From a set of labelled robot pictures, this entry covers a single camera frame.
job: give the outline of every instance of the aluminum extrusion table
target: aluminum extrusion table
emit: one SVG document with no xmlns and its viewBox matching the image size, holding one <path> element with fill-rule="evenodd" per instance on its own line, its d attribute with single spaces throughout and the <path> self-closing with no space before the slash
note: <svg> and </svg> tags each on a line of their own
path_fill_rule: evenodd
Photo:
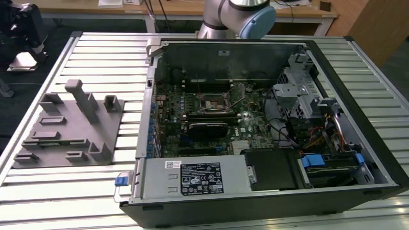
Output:
<svg viewBox="0 0 409 230">
<path fill-rule="evenodd" d="M 137 230 L 137 223 L 113 201 L 113 180 L 133 169 L 141 103 L 144 99 L 145 45 L 151 37 L 193 38 L 192 34 L 84 33 L 71 37 L 0 157 L 0 230 L 105 229 Z M 268 36 L 265 39 L 315 40 L 337 71 L 377 132 L 409 172 L 409 103 L 353 41 L 343 37 Z M 11 169 L 36 121 L 37 102 L 47 92 L 72 99 L 64 90 L 68 79 L 81 79 L 96 99 L 115 94 L 125 100 L 113 165 Z M 323 86 L 332 95 L 329 86 Z M 131 186 L 120 195 L 131 195 Z M 255 220 L 181 227 L 204 229 L 409 229 L 409 192 L 371 201 L 335 215 Z"/>
</svg>

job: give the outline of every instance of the power supply label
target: power supply label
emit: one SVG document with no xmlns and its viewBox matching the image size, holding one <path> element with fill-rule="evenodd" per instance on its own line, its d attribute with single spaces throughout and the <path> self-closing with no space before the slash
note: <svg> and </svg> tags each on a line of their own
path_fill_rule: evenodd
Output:
<svg viewBox="0 0 409 230">
<path fill-rule="evenodd" d="M 220 163 L 180 165 L 181 195 L 224 193 Z"/>
</svg>

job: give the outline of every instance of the metal bracket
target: metal bracket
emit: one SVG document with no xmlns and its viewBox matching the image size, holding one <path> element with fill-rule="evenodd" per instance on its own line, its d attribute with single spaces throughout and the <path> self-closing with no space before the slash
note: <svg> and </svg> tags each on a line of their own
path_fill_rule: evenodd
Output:
<svg viewBox="0 0 409 230">
<path fill-rule="evenodd" d="M 147 55 L 148 59 L 156 56 L 163 52 L 161 50 L 161 39 L 160 38 L 149 38 L 147 42 Z"/>
<path fill-rule="evenodd" d="M 292 55 L 288 59 L 288 63 L 293 71 L 309 71 L 315 65 L 315 62 L 312 61 L 308 54 Z"/>
<path fill-rule="evenodd" d="M 311 102 L 311 107 L 313 109 L 313 115 L 320 115 L 323 112 L 329 112 L 331 110 L 336 112 L 340 105 L 335 98 L 315 98 Z"/>
<path fill-rule="evenodd" d="M 293 108 L 299 96 L 308 95 L 308 92 L 293 84 L 276 84 L 273 85 L 273 90 L 280 106 L 284 108 Z"/>
</svg>

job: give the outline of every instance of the barcode sticker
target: barcode sticker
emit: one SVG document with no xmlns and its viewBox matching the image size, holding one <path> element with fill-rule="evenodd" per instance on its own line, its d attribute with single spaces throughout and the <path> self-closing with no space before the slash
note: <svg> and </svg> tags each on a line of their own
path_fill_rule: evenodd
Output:
<svg viewBox="0 0 409 230">
<path fill-rule="evenodd" d="M 165 169 L 180 169 L 181 161 L 165 161 Z"/>
</svg>

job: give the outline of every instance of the blue latch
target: blue latch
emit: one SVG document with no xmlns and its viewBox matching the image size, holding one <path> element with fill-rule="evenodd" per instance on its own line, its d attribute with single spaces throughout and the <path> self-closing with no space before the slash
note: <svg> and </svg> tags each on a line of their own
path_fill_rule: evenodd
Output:
<svg viewBox="0 0 409 230">
<path fill-rule="evenodd" d="M 323 156 L 320 154 L 312 154 L 307 155 L 305 157 L 301 158 L 303 166 L 311 167 L 311 166 L 323 166 L 325 165 Z"/>
<path fill-rule="evenodd" d="M 115 179 L 115 186 L 116 187 L 120 187 L 120 186 L 128 186 L 128 177 L 124 176 L 124 177 L 117 177 Z"/>
<path fill-rule="evenodd" d="M 357 158 L 360 164 L 364 164 L 364 163 L 365 163 L 365 159 L 364 159 L 363 154 L 357 153 L 357 154 L 356 154 L 356 158 Z"/>
</svg>

